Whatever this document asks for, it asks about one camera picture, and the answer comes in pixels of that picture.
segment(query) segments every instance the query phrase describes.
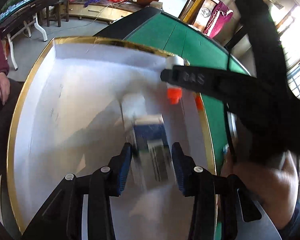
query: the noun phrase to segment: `wooden tv stand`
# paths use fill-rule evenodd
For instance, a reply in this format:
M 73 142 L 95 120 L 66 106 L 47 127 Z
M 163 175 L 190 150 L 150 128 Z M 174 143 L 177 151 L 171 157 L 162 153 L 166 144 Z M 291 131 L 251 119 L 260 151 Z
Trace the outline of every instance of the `wooden tv stand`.
M 101 0 L 97 3 L 90 3 L 87 7 L 84 7 L 84 4 L 87 1 L 88 0 L 70 1 L 69 15 L 78 16 L 79 19 L 81 19 L 82 17 L 92 19 L 98 18 L 98 20 L 106 21 L 109 24 L 111 24 L 115 20 L 118 20 L 121 17 L 126 17 L 143 8 L 142 6 L 131 3 L 130 1 L 127 3 L 119 3 L 112 5 L 114 2 L 109 0 Z

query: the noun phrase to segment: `wooden stool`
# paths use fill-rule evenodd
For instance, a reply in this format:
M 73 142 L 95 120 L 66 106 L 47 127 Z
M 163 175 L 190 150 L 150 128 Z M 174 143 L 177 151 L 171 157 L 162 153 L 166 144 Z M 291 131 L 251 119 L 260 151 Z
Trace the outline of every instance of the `wooden stool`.
M 60 5 L 64 4 L 65 5 L 65 13 L 61 14 L 60 13 Z M 51 5 L 54 6 L 56 13 L 55 17 L 50 18 L 50 13 L 49 13 L 49 6 L 46 7 L 46 13 L 47 13 L 47 26 L 50 27 L 50 22 L 58 22 L 58 27 L 61 27 L 61 19 L 66 18 L 66 22 L 69 21 L 69 0 L 59 0 L 55 4 Z

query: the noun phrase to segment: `gold rim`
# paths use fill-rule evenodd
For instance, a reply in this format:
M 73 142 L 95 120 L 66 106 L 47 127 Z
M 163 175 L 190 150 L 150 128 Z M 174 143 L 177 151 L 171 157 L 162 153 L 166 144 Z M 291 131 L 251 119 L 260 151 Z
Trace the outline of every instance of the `gold rim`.
M 17 200 L 17 193 L 16 193 L 16 186 L 14 183 L 14 147 L 16 142 L 16 135 L 17 135 L 17 128 L 18 123 L 22 111 L 23 104 L 26 100 L 27 93 L 29 91 L 30 85 L 41 65 L 43 60 L 45 59 L 46 55 L 53 47 L 54 44 L 65 44 L 65 43 L 87 43 L 87 44 L 107 44 L 112 46 L 119 46 L 119 47 L 126 47 L 130 49 L 137 49 L 144 52 L 152 53 L 155 55 L 159 55 L 162 57 L 169 57 L 175 54 L 171 52 L 167 52 L 164 50 L 156 49 L 153 47 L 148 47 L 140 44 L 136 44 L 130 41 L 121 41 L 116 39 L 109 39 L 109 38 L 100 38 L 100 37 L 62 37 L 62 38 L 53 38 L 47 46 L 44 48 L 43 52 L 38 57 L 37 61 L 34 63 L 33 68 L 31 69 L 26 81 L 23 85 L 21 93 L 19 95 L 10 126 L 9 131 L 9 139 L 8 139 L 8 150 L 7 150 L 7 184 L 8 184 L 8 193 L 10 198 L 10 204 L 12 208 L 13 215 L 16 219 L 16 223 L 19 227 L 20 232 L 26 230 L 26 226 L 24 225 L 24 221 L 21 216 L 18 200 Z M 216 174 L 216 167 L 214 161 L 214 154 L 213 154 L 213 147 L 212 147 L 212 139 L 208 124 L 207 115 L 205 113 L 205 109 L 199 111 L 200 122 L 202 126 L 204 143 L 205 143 L 205 150 L 207 155 L 207 163 L 208 163 L 208 170 L 212 174 Z

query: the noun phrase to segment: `metal screw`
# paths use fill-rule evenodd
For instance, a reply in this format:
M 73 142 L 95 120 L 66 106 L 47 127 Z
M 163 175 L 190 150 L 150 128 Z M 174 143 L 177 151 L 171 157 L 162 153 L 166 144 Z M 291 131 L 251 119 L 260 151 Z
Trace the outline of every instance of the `metal screw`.
M 66 176 L 65 176 L 65 179 L 66 180 L 72 180 L 74 178 L 74 175 L 73 174 L 67 174 Z
M 103 166 L 103 167 L 101 168 L 101 172 L 106 173 L 106 172 L 109 172 L 109 171 L 110 171 L 110 168 L 109 168 L 108 166 Z
M 198 172 L 198 173 L 203 172 L 203 168 L 200 166 L 195 166 L 193 169 L 195 172 Z

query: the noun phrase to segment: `gray floor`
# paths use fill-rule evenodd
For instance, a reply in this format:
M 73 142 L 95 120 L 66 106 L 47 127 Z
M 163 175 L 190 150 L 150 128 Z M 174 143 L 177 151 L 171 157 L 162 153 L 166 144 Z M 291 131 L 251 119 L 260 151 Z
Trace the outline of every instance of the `gray floor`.
M 77 17 L 71 17 L 69 22 L 62 20 L 61 27 L 57 27 L 57 22 L 50 22 L 50 27 L 47 27 L 46 22 L 44 21 L 42 27 L 47 32 L 48 41 L 46 42 L 43 42 L 41 32 L 32 27 L 31 38 L 28 38 L 21 33 L 12 40 L 14 57 L 18 65 L 18 70 L 14 70 L 11 58 L 8 56 L 8 62 L 10 65 L 8 77 L 16 81 L 25 81 L 38 56 L 52 38 L 66 36 L 93 36 L 107 26 L 108 24 L 105 22 L 93 21 L 92 19 L 84 18 L 79 20 Z

